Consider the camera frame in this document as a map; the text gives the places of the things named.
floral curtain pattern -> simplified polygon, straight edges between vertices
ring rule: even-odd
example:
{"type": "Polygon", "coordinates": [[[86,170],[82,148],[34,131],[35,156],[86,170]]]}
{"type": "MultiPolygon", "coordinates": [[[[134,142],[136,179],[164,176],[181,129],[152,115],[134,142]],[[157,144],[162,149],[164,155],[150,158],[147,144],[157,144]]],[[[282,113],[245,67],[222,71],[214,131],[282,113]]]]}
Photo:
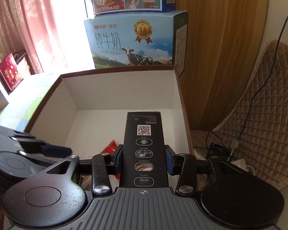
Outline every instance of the floral curtain pattern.
{"type": "Polygon", "coordinates": [[[27,51],[35,73],[68,67],[51,0],[0,0],[0,37],[6,53],[27,51]]]}

black and white cow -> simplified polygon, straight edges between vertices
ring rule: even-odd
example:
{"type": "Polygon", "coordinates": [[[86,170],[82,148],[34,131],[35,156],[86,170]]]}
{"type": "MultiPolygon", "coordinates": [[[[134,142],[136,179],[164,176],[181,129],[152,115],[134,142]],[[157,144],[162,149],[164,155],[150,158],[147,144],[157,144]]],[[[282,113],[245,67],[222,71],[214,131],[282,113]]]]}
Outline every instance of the black and white cow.
{"type": "Polygon", "coordinates": [[[146,65],[152,65],[153,59],[151,57],[138,55],[135,53],[132,53],[134,49],[130,49],[129,47],[122,48],[126,52],[126,55],[128,57],[129,63],[131,66],[146,66],[146,65]]]}

wooden panel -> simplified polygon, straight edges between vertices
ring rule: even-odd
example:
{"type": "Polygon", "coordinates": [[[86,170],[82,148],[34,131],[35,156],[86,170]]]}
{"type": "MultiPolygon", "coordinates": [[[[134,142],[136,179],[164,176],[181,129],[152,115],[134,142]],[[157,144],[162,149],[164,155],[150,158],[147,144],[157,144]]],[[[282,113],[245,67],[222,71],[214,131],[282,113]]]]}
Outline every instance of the wooden panel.
{"type": "Polygon", "coordinates": [[[241,96],[259,49],[268,0],[177,0],[189,12],[180,83],[191,129],[211,130],[241,96]]]}

black box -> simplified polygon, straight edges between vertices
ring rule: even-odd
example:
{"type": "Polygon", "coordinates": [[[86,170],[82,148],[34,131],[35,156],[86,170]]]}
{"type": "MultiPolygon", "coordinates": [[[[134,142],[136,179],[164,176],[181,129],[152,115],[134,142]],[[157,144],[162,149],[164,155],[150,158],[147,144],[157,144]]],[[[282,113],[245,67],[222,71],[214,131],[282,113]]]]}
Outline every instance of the black box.
{"type": "Polygon", "coordinates": [[[169,186],[160,112],[127,114],[119,186],[169,186]]]}

cow head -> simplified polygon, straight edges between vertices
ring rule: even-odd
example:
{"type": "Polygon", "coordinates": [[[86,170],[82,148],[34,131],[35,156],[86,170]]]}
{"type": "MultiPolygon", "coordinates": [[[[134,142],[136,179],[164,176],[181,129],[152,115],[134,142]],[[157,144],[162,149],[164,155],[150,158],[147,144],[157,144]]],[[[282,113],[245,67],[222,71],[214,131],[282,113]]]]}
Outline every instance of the cow head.
{"type": "Polygon", "coordinates": [[[122,50],[124,50],[126,52],[126,55],[130,55],[131,52],[134,52],[134,49],[130,49],[129,47],[122,48],[122,50]]]}

